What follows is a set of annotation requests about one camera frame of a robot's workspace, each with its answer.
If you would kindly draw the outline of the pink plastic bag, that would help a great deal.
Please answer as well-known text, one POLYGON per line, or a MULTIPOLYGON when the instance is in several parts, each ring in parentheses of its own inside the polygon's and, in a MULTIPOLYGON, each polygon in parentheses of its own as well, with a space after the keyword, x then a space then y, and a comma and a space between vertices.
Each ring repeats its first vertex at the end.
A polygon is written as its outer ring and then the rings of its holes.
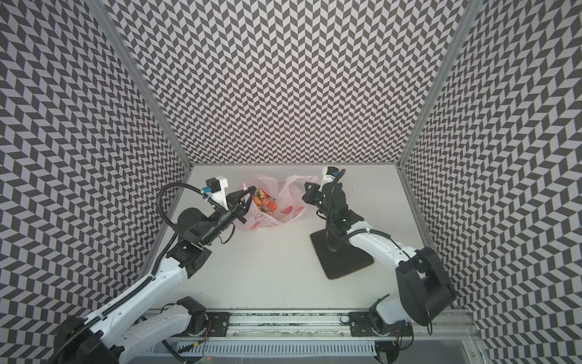
POLYGON ((254 186, 256 196, 257 191, 263 189, 268 194, 268 198, 263 199, 264 206, 262 207, 252 204, 245 215, 246 222, 241 223, 236 220, 236 228, 241 231, 252 231, 259 228, 273 228, 297 220, 309 208, 309 205, 302 200, 306 182, 317 183, 318 179, 315 176, 292 175, 286 180, 279 181, 263 174, 243 179, 240 186, 244 190, 254 186), (268 209, 270 202, 277 204, 276 211, 268 209))

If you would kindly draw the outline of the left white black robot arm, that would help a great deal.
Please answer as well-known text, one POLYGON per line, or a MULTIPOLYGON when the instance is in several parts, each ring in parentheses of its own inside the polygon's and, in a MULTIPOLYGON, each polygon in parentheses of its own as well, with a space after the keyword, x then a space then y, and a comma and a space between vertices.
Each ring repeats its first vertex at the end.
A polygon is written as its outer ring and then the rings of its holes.
POLYGON ((55 330, 55 348, 50 363, 126 363, 144 350, 173 335, 193 329, 206 335, 205 310, 194 299, 185 297, 163 313, 144 322, 139 318, 157 300, 187 281, 211 255, 208 247, 236 220, 245 221, 253 205, 256 188, 226 194, 221 186, 203 189, 177 182, 160 190, 164 195, 173 187, 193 191, 210 203, 214 212, 207 216, 197 208, 180 213, 171 221, 162 207, 159 215, 174 234, 151 271, 120 296, 84 318, 69 317, 55 330))

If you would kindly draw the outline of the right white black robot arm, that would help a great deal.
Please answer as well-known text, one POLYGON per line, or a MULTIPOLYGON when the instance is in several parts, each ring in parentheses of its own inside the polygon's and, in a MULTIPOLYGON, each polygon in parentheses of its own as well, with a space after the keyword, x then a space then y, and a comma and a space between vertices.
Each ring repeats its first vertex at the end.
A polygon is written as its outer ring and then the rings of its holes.
POLYGON ((371 327, 389 335, 396 325, 413 321, 433 334, 434 320, 456 299, 456 291, 435 250, 416 249, 395 241, 351 210, 342 185, 307 182, 303 201, 317 209, 325 227, 311 234, 315 253, 330 280, 379 262, 391 269, 396 292, 376 300, 369 309, 371 327))

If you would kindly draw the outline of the black square plate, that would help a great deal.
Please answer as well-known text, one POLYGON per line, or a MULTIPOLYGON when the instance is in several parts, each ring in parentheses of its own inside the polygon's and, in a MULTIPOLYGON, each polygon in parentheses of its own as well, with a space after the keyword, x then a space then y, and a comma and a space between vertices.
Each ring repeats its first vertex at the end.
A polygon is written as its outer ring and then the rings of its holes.
POLYGON ((325 230, 311 234, 310 239, 321 268, 329 280, 345 277, 374 263, 371 255, 350 245, 332 252, 327 246, 325 230))

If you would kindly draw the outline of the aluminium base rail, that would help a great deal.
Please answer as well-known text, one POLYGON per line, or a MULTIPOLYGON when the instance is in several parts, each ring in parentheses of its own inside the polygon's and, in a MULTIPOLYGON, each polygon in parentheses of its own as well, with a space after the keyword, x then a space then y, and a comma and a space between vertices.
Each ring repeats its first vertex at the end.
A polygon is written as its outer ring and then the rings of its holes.
POLYGON ((376 329, 369 312, 324 310, 211 310, 200 318, 190 318, 184 308, 170 307, 127 329, 106 335, 112 344, 130 342, 157 344, 171 338, 202 340, 457 340, 477 339, 471 315, 463 309, 446 309, 424 327, 412 321, 385 324, 376 329))

